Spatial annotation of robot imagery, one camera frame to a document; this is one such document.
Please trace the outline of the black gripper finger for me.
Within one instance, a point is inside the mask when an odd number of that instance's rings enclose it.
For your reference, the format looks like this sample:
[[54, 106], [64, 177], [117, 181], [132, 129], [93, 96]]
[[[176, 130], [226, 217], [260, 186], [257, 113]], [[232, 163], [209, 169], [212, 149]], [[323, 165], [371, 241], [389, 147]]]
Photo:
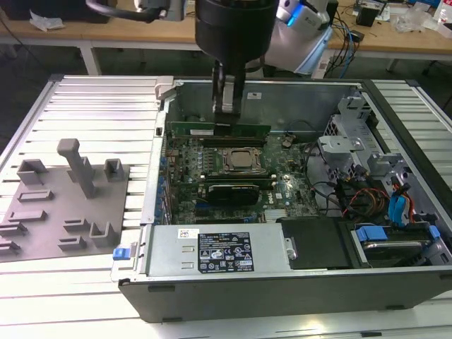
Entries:
[[229, 65], [227, 70], [227, 121], [230, 124], [238, 122], [242, 108], [244, 91], [245, 68], [244, 65]]
[[226, 73], [223, 65], [218, 60], [215, 60], [212, 78], [213, 114], [215, 123], [220, 124], [224, 122], [224, 114], [222, 111], [222, 98], [225, 86], [225, 76]]

